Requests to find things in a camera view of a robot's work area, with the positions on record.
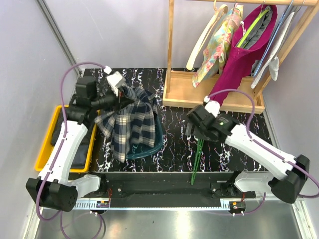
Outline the green plastic hanger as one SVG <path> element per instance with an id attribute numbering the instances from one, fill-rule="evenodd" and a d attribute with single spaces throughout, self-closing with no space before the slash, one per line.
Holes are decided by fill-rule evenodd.
<path id="1" fill-rule="evenodd" d="M 195 183 L 195 179 L 196 179 L 196 174 L 199 168 L 199 163 L 200 163 L 200 159 L 201 159 L 201 155 L 202 155 L 202 148 L 204 145 L 204 139 L 199 139 L 197 142 L 197 150 L 196 150 L 196 155 L 195 155 L 195 162 L 194 162 L 194 167 L 193 167 L 193 171 L 192 171 L 192 175 L 191 175 L 191 180 L 190 180 L 190 184 L 194 185 Z"/>

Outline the plaid navy skirt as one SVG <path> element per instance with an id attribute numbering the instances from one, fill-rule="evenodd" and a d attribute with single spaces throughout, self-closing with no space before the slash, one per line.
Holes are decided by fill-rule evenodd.
<path id="1" fill-rule="evenodd" d="M 111 141 L 113 157 L 123 163 L 132 145 L 153 148 L 156 140 L 157 100 L 153 93 L 138 86 L 122 86 L 124 96 L 133 102 L 121 110 L 105 111 L 95 118 L 104 137 Z"/>

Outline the magenta pleated skirt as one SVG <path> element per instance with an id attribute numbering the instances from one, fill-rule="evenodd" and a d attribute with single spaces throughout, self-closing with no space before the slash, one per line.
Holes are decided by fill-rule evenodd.
<path id="1" fill-rule="evenodd" d="M 243 37 L 255 18 L 266 7 L 269 12 L 260 20 L 258 25 L 249 34 L 244 42 L 244 47 L 237 47 L 237 43 Z M 223 73 L 214 85 L 211 94 L 226 90 L 238 89 L 242 78 L 250 76 L 253 65 L 260 60 L 266 50 L 277 20 L 278 11 L 275 5 L 260 5 L 254 9 L 245 19 L 244 26 L 234 33 L 231 48 Z"/>

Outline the floral pastel skirt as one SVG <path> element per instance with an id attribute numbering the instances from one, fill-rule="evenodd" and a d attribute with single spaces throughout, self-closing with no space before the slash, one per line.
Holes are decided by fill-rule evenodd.
<path id="1" fill-rule="evenodd" d="M 234 33 L 243 20 L 243 10 L 244 6 L 238 4 L 217 21 L 217 27 L 203 51 L 203 63 L 192 77 L 192 84 L 195 88 L 202 81 L 216 74 L 222 74 Z"/>

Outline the neon yellow hanger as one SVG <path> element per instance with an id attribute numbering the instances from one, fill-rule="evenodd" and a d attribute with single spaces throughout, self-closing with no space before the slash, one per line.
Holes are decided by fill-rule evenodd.
<path id="1" fill-rule="evenodd" d="M 237 43 L 237 47 L 244 47 L 244 42 L 245 40 L 248 39 L 248 36 L 250 33 L 252 33 L 252 31 L 254 30 L 254 28 L 258 25 L 258 23 L 260 22 L 260 20 L 269 12 L 270 8 L 266 7 L 263 11 L 261 11 L 259 13 L 259 15 L 255 18 L 255 20 L 252 22 L 252 24 L 250 25 L 250 27 L 246 30 L 245 34 L 243 35 L 243 37 L 239 40 L 239 42 Z"/>

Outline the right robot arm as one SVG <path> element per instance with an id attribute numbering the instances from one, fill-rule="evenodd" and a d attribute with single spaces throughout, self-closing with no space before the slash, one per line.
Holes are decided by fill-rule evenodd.
<path id="1" fill-rule="evenodd" d="M 306 183 L 310 160 L 285 153 L 260 139 L 242 123 L 227 114 L 215 115 L 197 105 L 187 113 L 187 133 L 198 139 L 222 142 L 234 147 L 263 165 L 266 172 L 236 172 L 225 185 L 231 197 L 246 192 L 271 193 L 293 204 Z"/>

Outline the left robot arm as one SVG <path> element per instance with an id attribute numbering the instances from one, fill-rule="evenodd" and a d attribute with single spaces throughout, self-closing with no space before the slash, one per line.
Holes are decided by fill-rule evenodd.
<path id="1" fill-rule="evenodd" d="M 58 211 L 71 211 L 76 201 L 89 193 L 103 197 L 108 185 L 94 174 L 69 181 L 69 173 L 76 152 L 93 125 L 98 110 L 119 110 L 130 102 L 123 94 L 125 78 L 115 72 L 107 76 L 110 91 L 105 96 L 97 94 L 93 77 L 80 77 L 76 83 L 76 93 L 69 106 L 61 106 L 63 123 L 51 155 L 37 178 L 29 178 L 26 189 L 36 207 Z"/>

